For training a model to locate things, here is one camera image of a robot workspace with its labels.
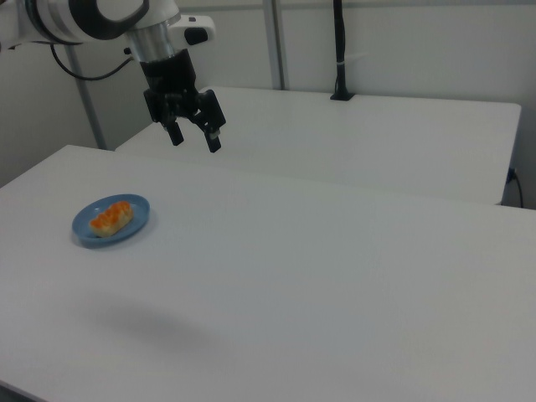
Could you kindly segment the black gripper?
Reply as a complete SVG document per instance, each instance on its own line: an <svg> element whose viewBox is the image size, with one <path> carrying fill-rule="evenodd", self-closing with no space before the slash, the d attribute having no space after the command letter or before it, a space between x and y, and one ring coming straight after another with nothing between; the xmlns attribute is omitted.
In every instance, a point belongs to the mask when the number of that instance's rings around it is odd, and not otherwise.
<svg viewBox="0 0 536 402"><path fill-rule="evenodd" d="M187 49L171 58L141 63L149 88L143 95L150 117L160 123L176 147L183 134L177 117L190 117L190 121L204 134L209 151L221 148L220 129L226 124L224 113L212 90L197 91L196 74Z"/></svg>

